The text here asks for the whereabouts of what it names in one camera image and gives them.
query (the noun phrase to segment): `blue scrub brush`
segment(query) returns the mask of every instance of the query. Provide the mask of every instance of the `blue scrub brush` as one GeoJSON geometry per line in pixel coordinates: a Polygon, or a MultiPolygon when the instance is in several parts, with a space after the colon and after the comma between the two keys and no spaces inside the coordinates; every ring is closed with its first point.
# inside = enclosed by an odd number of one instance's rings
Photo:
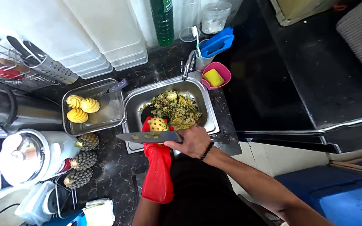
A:
{"type": "Polygon", "coordinates": [[[211,58],[231,47],[234,35],[233,28],[226,27],[218,34],[200,45],[202,57],[211,58]]]}

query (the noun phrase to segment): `toothbrush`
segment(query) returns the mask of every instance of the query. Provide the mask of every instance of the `toothbrush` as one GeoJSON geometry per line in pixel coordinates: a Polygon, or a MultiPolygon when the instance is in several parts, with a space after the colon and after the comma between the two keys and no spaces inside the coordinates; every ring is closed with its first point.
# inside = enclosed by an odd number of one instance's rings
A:
{"type": "Polygon", "coordinates": [[[196,37],[196,50],[198,50],[198,57],[201,57],[201,50],[199,49],[199,36],[198,36],[198,29],[196,28],[196,26],[192,27],[192,35],[194,37],[196,37]]]}

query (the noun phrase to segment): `black shirt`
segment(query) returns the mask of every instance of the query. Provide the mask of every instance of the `black shirt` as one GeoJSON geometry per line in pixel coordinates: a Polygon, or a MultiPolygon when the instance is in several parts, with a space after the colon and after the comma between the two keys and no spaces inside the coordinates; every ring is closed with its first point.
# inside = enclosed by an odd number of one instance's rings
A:
{"type": "Polygon", "coordinates": [[[162,206],[159,225],[267,226],[237,197],[222,170],[184,155],[170,171],[175,196],[162,206]]]}

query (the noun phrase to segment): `green bottle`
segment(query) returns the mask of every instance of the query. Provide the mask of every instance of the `green bottle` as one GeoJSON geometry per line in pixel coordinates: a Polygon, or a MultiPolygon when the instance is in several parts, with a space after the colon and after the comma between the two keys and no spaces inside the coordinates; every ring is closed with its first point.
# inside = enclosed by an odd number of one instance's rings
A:
{"type": "Polygon", "coordinates": [[[174,40],[173,3],[171,0],[150,0],[158,44],[168,46],[174,40]]]}

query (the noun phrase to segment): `clear plastic cup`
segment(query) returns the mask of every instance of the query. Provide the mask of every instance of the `clear plastic cup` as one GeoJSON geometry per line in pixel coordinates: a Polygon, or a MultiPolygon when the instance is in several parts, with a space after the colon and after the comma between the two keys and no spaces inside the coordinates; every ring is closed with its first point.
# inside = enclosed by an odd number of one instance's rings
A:
{"type": "Polygon", "coordinates": [[[202,32],[208,35],[219,33],[231,13],[231,3],[208,3],[202,11],[202,32]]]}
{"type": "Polygon", "coordinates": [[[201,0],[185,0],[183,1],[182,8],[182,25],[179,37],[184,42],[192,42],[196,40],[192,33],[192,27],[196,26],[198,30],[198,36],[201,31],[199,29],[199,13],[201,10],[201,0]]]}
{"type": "MultiPolygon", "coordinates": [[[[201,46],[201,44],[205,41],[207,41],[209,39],[205,39],[202,40],[201,42],[199,42],[199,46],[201,46]]],[[[195,63],[195,69],[197,72],[202,73],[204,71],[204,69],[206,68],[206,66],[208,66],[214,59],[215,56],[211,57],[211,58],[205,58],[205,57],[196,57],[196,63],[195,63]]]]}

